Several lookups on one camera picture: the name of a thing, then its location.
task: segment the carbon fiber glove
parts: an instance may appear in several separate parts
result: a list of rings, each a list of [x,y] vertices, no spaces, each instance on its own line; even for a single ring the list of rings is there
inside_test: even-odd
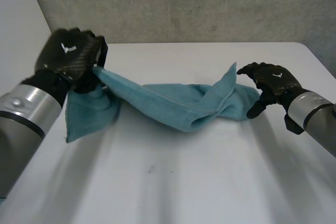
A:
[[[99,83],[92,68],[104,66],[107,50],[104,37],[96,37],[91,31],[60,29],[45,44],[35,72],[49,70],[60,74],[71,89],[88,93]]]
[[[237,74],[248,75],[257,88],[262,90],[260,99],[246,114],[249,119],[256,118],[266,109],[266,106],[276,103],[281,104],[288,112],[290,103],[298,93],[307,92],[301,87],[298,80],[282,66],[254,62],[238,70]],[[303,132],[303,129],[288,114],[285,116],[285,123],[291,132],[296,134]]]

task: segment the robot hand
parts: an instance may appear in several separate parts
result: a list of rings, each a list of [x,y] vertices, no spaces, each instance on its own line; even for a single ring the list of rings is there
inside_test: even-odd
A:
[[[107,44],[104,37],[78,28],[55,31],[45,44],[35,65],[35,72],[48,70],[59,74],[78,93],[93,91],[99,80],[94,66],[103,67]]]
[[[266,63],[252,63],[240,70],[237,74],[246,74],[257,88],[262,90],[260,99],[247,112],[249,119],[256,118],[266,106],[271,104],[281,104],[286,112],[288,112],[289,104],[297,95],[308,92],[301,87],[298,80],[284,67],[275,66]],[[304,130],[294,122],[286,113],[285,116],[286,127],[289,131],[295,134],[301,134]]]

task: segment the logo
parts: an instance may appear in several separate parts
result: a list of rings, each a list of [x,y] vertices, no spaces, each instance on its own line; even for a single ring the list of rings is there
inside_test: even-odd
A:
[[[65,53],[68,53],[68,52],[71,52],[71,51],[75,51],[75,50],[77,49],[76,46],[73,46],[73,47],[70,47],[70,48],[65,47],[65,46],[63,45],[63,43],[61,43],[61,46],[62,46],[62,48],[63,48],[63,50],[64,50]]]
[[[281,74],[272,74],[272,75],[275,76],[275,77],[279,77],[279,78],[282,77],[282,73]]]

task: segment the towel fold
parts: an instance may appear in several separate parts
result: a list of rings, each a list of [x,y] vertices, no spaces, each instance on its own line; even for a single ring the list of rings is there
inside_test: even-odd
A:
[[[236,64],[214,85],[148,84],[140,86],[103,68],[93,69],[107,86],[88,94],[68,94],[67,142],[110,124],[125,100],[143,114],[175,129],[192,132],[213,118],[246,120],[246,112],[259,99],[251,87],[236,83]]]

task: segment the robotic arm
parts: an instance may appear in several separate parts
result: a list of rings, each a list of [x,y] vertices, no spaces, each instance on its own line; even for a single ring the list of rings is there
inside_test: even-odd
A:
[[[298,135],[306,131],[336,157],[336,105],[303,89],[281,66],[252,63],[238,74],[247,74],[262,90],[260,99],[247,112],[249,119],[256,118],[268,105],[281,104],[286,110],[285,124],[289,131]]]
[[[104,66],[103,37],[58,30],[45,44],[35,74],[0,98],[0,202],[5,199],[60,115],[68,91],[93,91],[93,66]]]

